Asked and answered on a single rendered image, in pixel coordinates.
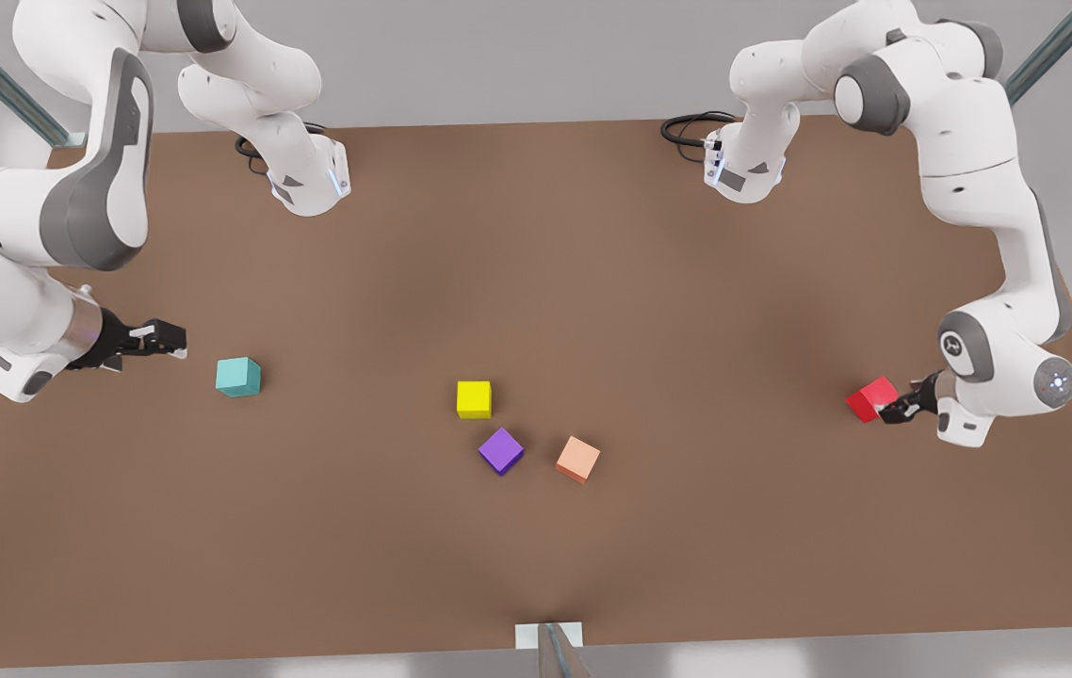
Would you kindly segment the peach wooden cube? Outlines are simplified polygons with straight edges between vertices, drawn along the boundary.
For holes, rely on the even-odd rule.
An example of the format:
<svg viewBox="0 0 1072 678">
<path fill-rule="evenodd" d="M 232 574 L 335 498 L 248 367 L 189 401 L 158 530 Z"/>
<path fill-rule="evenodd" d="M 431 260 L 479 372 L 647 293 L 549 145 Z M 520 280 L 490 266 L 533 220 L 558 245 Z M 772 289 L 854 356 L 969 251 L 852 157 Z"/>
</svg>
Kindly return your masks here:
<svg viewBox="0 0 1072 678">
<path fill-rule="evenodd" d="M 571 480 L 585 484 L 591 476 L 593 467 L 597 465 L 600 454 L 600 449 L 596 449 L 595 446 L 580 441 L 575 434 L 570 434 L 560 452 L 555 468 Z"/>
</svg>

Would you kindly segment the red wooden cube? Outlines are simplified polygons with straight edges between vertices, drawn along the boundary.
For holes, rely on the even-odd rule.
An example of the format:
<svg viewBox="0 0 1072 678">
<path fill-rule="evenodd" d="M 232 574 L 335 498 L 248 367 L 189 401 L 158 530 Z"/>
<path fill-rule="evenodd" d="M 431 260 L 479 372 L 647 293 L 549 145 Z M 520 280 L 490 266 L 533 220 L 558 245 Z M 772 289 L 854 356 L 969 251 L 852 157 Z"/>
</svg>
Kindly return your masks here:
<svg viewBox="0 0 1072 678">
<path fill-rule="evenodd" d="M 847 395 L 843 402 L 854 412 L 859 421 L 870 422 L 879 419 L 879 412 L 885 406 L 895 402 L 899 396 L 899 390 L 893 382 L 881 375 Z"/>
</svg>

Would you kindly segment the purple wooden cube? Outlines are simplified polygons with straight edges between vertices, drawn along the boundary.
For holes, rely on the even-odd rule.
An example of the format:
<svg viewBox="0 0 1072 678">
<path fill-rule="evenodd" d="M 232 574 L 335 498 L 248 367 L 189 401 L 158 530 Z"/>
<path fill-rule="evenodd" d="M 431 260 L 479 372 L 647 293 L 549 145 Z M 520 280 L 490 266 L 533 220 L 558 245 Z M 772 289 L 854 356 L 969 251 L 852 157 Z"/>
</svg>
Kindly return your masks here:
<svg viewBox="0 0 1072 678">
<path fill-rule="evenodd" d="M 498 476 L 505 476 L 523 458 L 524 447 L 505 428 L 498 428 L 480 444 L 479 454 Z"/>
</svg>

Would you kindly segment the teal wooden cube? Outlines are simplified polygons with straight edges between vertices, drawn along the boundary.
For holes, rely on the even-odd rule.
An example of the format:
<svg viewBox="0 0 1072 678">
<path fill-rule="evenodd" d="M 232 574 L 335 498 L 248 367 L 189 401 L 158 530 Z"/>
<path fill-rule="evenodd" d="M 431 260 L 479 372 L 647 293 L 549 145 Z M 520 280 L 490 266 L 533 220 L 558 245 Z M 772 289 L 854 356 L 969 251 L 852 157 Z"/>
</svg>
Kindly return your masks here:
<svg viewBox="0 0 1072 678">
<path fill-rule="evenodd" d="M 262 368 L 249 357 L 221 359 L 215 364 L 215 390 L 224 396 L 260 394 Z"/>
</svg>

